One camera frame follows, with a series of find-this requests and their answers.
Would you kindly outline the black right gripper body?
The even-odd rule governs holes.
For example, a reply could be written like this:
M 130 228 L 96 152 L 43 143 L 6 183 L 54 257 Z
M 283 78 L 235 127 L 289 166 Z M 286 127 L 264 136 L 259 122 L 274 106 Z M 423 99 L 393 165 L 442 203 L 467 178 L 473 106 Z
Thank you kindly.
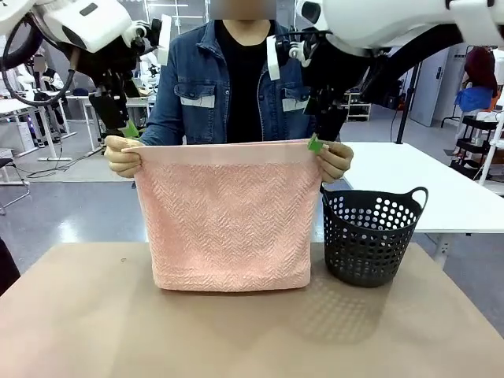
M 343 104 L 344 94 L 350 87 L 347 75 L 310 65 L 306 69 L 306 86 L 309 87 L 306 113 L 314 116 L 318 139 L 338 140 L 348 114 Z

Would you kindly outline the pink towel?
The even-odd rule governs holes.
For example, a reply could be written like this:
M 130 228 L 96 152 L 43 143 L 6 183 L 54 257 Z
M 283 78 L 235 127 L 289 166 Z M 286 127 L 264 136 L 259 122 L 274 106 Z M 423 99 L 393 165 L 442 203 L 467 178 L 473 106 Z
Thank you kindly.
M 169 291 L 305 287 L 321 177 L 305 139 L 139 146 L 155 284 Z

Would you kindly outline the black perforated plastic basket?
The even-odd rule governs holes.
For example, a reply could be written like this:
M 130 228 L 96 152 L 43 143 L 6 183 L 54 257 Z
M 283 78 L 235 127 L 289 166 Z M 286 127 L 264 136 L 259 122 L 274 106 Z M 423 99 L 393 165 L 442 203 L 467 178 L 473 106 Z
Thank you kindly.
M 320 188 L 324 222 L 324 260 L 345 284 L 381 287 L 396 276 L 424 212 L 428 189 L 403 194 L 382 191 L 329 191 Z

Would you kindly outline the person's left hand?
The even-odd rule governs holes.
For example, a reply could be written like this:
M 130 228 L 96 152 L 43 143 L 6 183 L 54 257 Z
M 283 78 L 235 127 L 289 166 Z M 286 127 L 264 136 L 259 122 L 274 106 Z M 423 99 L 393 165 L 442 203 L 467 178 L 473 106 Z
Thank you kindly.
M 350 169 L 354 157 L 352 149 L 340 142 L 328 142 L 329 150 L 322 150 L 317 154 L 317 164 L 323 183 L 334 183 L 343 178 Z

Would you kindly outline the person's right hand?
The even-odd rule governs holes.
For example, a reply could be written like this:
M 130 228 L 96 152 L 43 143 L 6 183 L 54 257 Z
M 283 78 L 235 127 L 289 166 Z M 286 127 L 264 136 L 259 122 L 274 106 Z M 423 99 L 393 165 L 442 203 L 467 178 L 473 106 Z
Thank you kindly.
M 138 140 L 109 135 L 105 139 L 105 145 L 104 156 L 109 162 L 110 170 L 120 177 L 132 179 L 141 169 L 141 157 L 137 153 L 124 150 L 141 147 L 143 144 Z

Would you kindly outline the long white lab desk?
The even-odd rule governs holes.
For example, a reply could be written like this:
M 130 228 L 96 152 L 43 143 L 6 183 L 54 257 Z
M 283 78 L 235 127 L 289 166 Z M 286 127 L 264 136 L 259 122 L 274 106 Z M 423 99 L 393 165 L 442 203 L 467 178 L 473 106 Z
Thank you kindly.
M 95 111 L 87 96 L 70 95 L 70 100 L 76 100 L 83 111 L 84 122 L 87 127 L 87 134 L 91 142 L 91 153 L 96 153 L 102 148 L 102 139 L 106 133 L 106 126 L 101 117 Z M 146 129 L 146 120 L 154 106 L 155 96 L 128 98 L 126 106 L 131 120 L 137 120 L 136 128 L 141 135 Z

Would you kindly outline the wooden shoe rack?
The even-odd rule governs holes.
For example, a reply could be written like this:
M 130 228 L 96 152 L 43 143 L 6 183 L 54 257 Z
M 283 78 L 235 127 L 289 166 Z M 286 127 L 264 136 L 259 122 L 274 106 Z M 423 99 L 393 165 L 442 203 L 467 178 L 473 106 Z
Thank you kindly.
M 369 121 L 372 104 L 361 100 L 358 91 L 347 91 L 343 96 L 343 108 L 347 109 L 348 122 Z

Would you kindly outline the person in varsity jacket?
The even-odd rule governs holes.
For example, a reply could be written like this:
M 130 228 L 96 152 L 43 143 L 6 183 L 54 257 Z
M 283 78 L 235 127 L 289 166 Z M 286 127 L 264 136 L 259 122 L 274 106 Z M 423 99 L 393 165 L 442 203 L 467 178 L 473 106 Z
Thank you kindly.
M 36 87 L 43 91 L 60 91 L 64 86 L 59 74 L 48 66 L 45 57 L 41 54 L 34 56 L 34 77 Z M 65 122 L 60 112 L 59 103 L 54 102 L 51 108 L 57 121 L 59 132 L 66 133 Z

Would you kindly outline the black tripod stand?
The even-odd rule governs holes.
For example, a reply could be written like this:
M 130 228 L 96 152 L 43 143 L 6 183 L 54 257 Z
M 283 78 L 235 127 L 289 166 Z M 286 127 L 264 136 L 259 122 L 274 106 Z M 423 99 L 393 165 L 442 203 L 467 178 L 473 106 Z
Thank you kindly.
M 408 90 L 406 92 L 406 101 L 405 101 L 405 105 L 404 105 L 404 108 L 403 108 L 403 111 L 402 111 L 402 118 L 401 118 L 401 122 L 400 122 L 400 125 L 399 125 L 399 128 L 398 128 L 397 137 L 396 137 L 396 140 L 395 140 L 396 144 L 402 144 L 402 139 L 403 139 L 404 131 L 405 131 L 405 128 L 406 128 L 406 121 L 407 121 L 407 118 L 408 118 L 408 115 L 409 115 L 410 106 L 411 106 L 411 102 L 412 102 L 412 99 L 413 99 L 413 94 L 414 94 L 414 91 L 415 91 L 415 88 L 416 88 L 417 76 L 418 76 L 418 73 L 419 73 L 419 70 L 420 70 L 420 66 L 421 66 L 421 64 L 418 63 L 418 64 L 416 64 L 413 67 L 413 72 L 412 72 L 411 80 L 409 82 L 409 87 L 408 87 Z

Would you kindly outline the person in denim jacket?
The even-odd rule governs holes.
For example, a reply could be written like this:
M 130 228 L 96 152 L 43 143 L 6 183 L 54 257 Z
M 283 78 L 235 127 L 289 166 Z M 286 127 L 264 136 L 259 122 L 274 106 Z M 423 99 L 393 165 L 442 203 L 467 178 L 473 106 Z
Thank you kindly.
M 209 22 L 177 36 L 141 137 L 147 146 L 308 139 L 309 89 L 290 59 L 271 80 L 266 39 L 286 28 L 276 0 L 212 0 Z

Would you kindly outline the white drawer cabinet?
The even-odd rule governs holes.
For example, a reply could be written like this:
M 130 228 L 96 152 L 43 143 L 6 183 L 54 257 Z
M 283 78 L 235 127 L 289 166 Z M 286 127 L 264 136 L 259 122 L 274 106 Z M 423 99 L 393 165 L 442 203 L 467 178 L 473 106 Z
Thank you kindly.
M 29 124 L 27 122 L 20 122 L 17 127 L 20 134 L 20 152 L 24 153 L 37 148 L 38 146 L 32 137 Z

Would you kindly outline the large white table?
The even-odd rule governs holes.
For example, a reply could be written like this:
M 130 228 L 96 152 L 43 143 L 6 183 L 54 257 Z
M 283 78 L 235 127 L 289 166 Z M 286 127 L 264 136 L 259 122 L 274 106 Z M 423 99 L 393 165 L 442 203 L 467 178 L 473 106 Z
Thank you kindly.
M 403 143 L 346 142 L 354 152 L 344 178 L 357 190 L 428 190 L 415 232 L 439 237 L 434 260 L 444 266 L 456 235 L 504 234 L 504 198 Z

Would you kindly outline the grey door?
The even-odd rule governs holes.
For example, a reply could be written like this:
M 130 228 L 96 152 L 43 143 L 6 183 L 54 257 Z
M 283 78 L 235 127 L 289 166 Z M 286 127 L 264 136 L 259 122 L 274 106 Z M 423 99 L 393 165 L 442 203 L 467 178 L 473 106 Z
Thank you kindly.
M 441 121 L 446 115 L 447 84 L 445 70 L 450 48 L 441 50 L 421 62 L 409 118 L 425 127 Z

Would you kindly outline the black utility cart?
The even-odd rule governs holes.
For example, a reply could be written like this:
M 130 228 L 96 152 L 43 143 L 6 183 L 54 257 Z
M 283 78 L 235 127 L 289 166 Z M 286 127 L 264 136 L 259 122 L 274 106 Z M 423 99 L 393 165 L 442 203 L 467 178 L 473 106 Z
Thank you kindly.
M 450 167 L 469 178 L 477 176 L 490 151 L 490 141 L 498 126 L 497 117 L 478 120 L 476 116 L 464 116 L 461 135 L 456 138 Z

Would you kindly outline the blue cloth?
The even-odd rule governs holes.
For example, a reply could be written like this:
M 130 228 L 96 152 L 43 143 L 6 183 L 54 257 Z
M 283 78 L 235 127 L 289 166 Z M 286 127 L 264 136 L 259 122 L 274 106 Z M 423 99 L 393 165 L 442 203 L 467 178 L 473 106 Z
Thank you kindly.
M 498 92 L 494 93 L 490 88 L 467 87 L 457 93 L 454 104 L 463 113 L 488 111 L 497 95 Z

